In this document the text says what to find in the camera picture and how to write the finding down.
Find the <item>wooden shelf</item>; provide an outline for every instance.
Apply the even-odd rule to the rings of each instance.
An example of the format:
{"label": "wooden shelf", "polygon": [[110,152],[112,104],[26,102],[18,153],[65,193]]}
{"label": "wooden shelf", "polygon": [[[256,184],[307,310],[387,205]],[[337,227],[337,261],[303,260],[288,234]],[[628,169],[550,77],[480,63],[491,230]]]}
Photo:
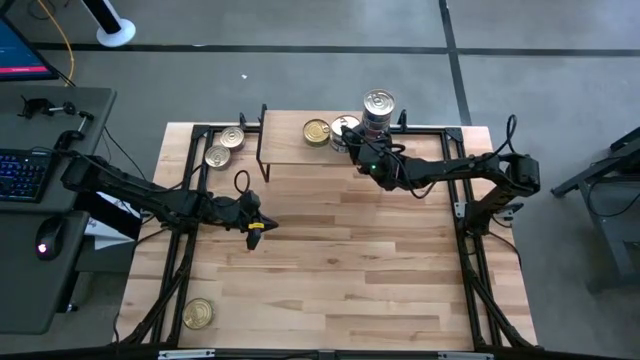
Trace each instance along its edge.
{"label": "wooden shelf", "polygon": [[262,130],[260,160],[264,164],[351,165],[349,154],[339,153],[330,145],[312,147],[304,141],[302,128],[311,119],[331,123],[342,115],[358,119],[358,111],[267,110]]}

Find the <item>wooden table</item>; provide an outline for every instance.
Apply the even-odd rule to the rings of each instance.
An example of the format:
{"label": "wooden table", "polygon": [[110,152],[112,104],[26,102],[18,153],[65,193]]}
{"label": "wooden table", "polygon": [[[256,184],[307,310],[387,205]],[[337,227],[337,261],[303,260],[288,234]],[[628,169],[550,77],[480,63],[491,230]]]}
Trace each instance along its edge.
{"label": "wooden table", "polygon": [[[193,125],[167,125],[156,183],[180,182]],[[486,127],[462,130],[468,154],[492,150]],[[441,159],[435,137],[396,135],[394,140],[405,144],[410,156]],[[257,135],[248,134],[232,166],[210,172],[209,190],[236,197],[233,177],[248,170],[262,212],[280,227],[266,233],[253,252],[237,231],[201,227],[187,301],[211,300],[216,316],[203,330],[183,327],[181,347],[472,349],[446,183],[416,200],[402,190],[381,190],[353,166],[273,165],[265,184],[256,144]],[[493,187],[485,180],[472,183],[477,198]],[[494,225],[492,231],[513,241],[508,229]],[[158,226],[148,224],[141,236]],[[136,250],[117,324],[122,336],[158,296],[169,237],[158,235]],[[499,240],[484,239],[496,302],[535,343],[517,257]],[[478,304],[489,339],[486,312]],[[167,309],[165,334],[173,303]]]}

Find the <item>can lid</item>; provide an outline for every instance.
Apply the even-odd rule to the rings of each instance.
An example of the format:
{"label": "can lid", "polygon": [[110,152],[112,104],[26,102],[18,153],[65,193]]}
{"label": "can lid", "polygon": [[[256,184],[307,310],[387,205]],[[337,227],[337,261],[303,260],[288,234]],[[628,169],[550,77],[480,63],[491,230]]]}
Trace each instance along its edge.
{"label": "can lid", "polygon": [[358,124],[360,124],[360,120],[358,120],[357,117],[351,115],[342,115],[336,118],[331,123],[331,131],[333,131],[335,135],[342,136],[343,126],[346,126],[349,129],[353,129],[354,127],[358,126]]}
{"label": "can lid", "polygon": [[364,95],[364,107],[374,115],[390,114],[395,105],[396,100],[387,90],[375,89]]}
{"label": "can lid", "polygon": [[205,299],[197,298],[189,301],[184,307],[182,321],[189,329],[199,330],[209,325],[214,315],[211,303]]}
{"label": "can lid", "polygon": [[231,149],[242,145],[243,141],[244,131],[237,126],[225,128],[220,134],[220,143]]}
{"label": "can lid", "polygon": [[223,167],[231,159],[231,152],[224,146],[214,145],[204,154],[204,159],[212,168]]}
{"label": "can lid", "polygon": [[302,132],[308,141],[321,143],[329,138],[329,124],[320,119],[309,120],[304,124]]}

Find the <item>computer mouse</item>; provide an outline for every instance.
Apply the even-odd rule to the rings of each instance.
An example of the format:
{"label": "computer mouse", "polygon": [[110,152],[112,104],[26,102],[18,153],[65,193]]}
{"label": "computer mouse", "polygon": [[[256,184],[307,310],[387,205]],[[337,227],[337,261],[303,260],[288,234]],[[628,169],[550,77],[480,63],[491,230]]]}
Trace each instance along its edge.
{"label": "computer mouse", "polygon": [[62,251],[66,220],[62,216],[54,216],[45,220],[36,234],[36,256],[40,260],[53,260]]}

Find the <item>tin can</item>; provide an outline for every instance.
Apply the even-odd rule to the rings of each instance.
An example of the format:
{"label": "tin can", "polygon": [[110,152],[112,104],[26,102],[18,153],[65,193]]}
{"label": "tin can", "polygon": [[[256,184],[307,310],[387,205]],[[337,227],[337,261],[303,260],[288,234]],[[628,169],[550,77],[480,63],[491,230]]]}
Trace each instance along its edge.
{"label": "tin can", "polygon": [[302,128],[304,141],[309,146],[320,147],[327,145],[329,142],[329,124],[324,120],[313,119],[304,124]]}
{"label": "tin can", "polygon": [[396,100],[387,90],[375,89],[364,95],[364,110],[362,125],[372,134],[387,131],[391,124],[391,113],[396,106]]}
{"label": "tin can", "polygon": [[360,120],[351,115],[343,115],[335,119],[331,123],[331,141],[329,142],[331,147],[337,152],[348,152],[347,144],[342,140],[342,127],[353,129],[358,124],[360,124]]}
{"label": "tin can", "polygon": [[231,166],[231,151],[222,145],[214,145],[204,154],[204,160],[213,170],[223,171]]}
{"label": "tin can", "polygon": [[200,330],[211,324],[215,312],[213,305],[205,299],[193,299],[184,307],[182,313],[182,322],[186,327],[192,330]]}
{"label": "tin can", "polygon": [[220,133],[220,143],[231,152],[240,151],[244,147],[244,131],[237,126],[231,126]]}

